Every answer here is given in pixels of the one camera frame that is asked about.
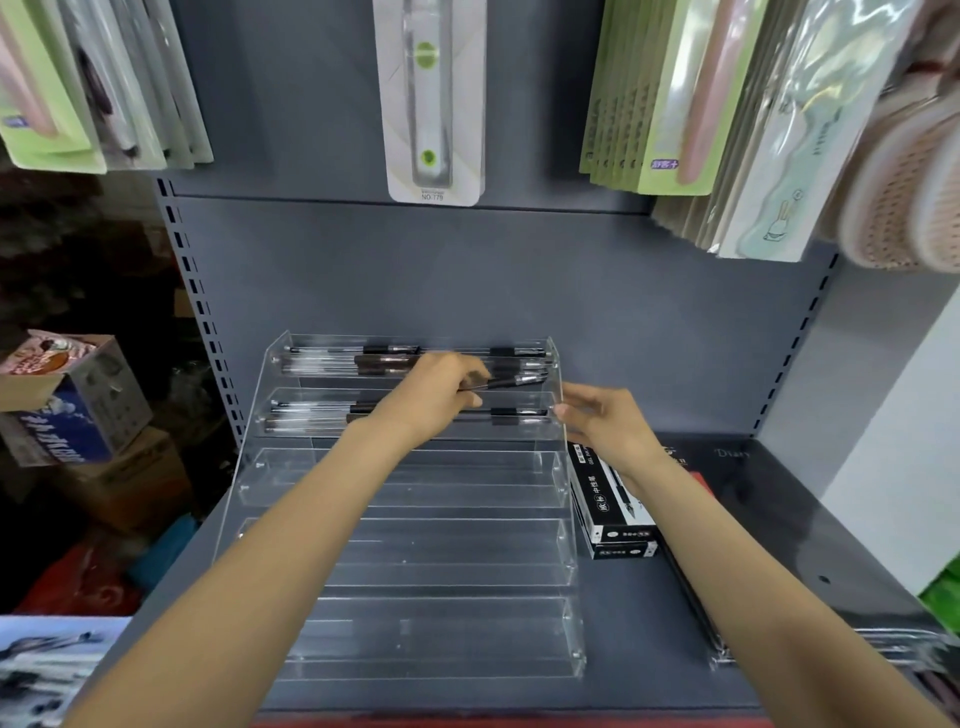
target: red plastic bag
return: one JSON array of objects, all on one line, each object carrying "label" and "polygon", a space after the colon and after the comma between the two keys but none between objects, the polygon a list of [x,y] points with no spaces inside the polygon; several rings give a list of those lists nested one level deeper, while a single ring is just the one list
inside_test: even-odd
[{"label": "red plastic bag", "polygon": [[18,615],[127,617],[140,606],[143,593],[103,549],[77,544],[36,581],[13,610]]}]

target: black pen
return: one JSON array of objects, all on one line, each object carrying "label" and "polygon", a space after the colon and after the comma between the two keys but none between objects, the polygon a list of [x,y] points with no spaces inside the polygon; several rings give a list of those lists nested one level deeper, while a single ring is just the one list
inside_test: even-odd
[{"label": "black pen", "polygon": [[630,495],[627,493],[627,489],[623,487],[623,483],[620,482],[620,476],[613,468],[610,468],[610,472],[613,474],[613,479],[616,481],[616,492],[620,495],[620,500],[622,500],[623,504],[627,506],[627,510],[630,512],[631,518],[636,518],[634,506],[630,503]]}]

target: hanging packaged product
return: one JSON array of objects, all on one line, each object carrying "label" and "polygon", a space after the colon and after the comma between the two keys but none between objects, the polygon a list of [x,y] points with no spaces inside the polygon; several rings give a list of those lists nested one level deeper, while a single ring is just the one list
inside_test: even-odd
[{"label": "hanging packaged product", "polygon": [[94,143],[37,27],[39,12],[24,0],[0,8],[0,135],[14,161],[89,150]]},{"label": "hanging packaged product", "polygon": [[[167,0],[14,0],[0,20],[17,166],[103,174],[213,160]],[[51,124],[73,129],[61,96],[76,129],[51,136]]]},{"label": "hanging packaged product", "polygon": [[483,193],[487,0],[373,0],[390,196],[473,206]]},{"label": "hanging packaged product", "polygon": [[[213,161],[213,150],[170,0],[136,0],[137,5],[140,3],[143,4],[144,12],[153,27],[160,59],[166,69],[167,82],[173,94],[174,108],[186,131],[190,153],[197,164],[209,164]],[[134,16],[136,15],[138,11],[134,9]]]},{"label": "hanging packaged product", "polygon": [[800,260],[922,4],[772,5],[710,197],[654,218],[720,257]]},{"label": "hanging packaged product", "polygon": [[109,0],[62,0],[61,9],[109,169],[165,169],[156,122]]},{"label": "hanging packaged product", "polygon": [[580,171],[641,194],[709,194],[766,5],[608,0]]}]

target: acrylic pen display stand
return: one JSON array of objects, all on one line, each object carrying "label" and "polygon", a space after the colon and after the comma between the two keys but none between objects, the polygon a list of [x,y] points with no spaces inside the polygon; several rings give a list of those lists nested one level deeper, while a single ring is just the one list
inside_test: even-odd
[{"label": "acrylic pen display stand", "polygon": [[490,349],[284,334],[264,357],[216,556],[324,457],[348,420],[400,382],[417,355],[410,346],[471,351],[494,377],[536,371],[540,381],[480,392],[478,412],[403,459],[278,679],[581,676],[564,428],[551,409],[560,359],[549,339]]}]

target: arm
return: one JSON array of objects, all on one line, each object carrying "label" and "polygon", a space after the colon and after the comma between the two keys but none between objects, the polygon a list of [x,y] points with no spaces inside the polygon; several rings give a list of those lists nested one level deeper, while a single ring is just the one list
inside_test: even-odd
[{"label": "arm", "polygon": [[472,356],[430,353],[236,542],[76,706],[64,728],[246,728],[387,475],[480,398]]},{"label": "arm", "polygon": [[630,392],[567,384],[564,402],[569,439],[625,476],[778,726],[950,726],[663,451]]}]

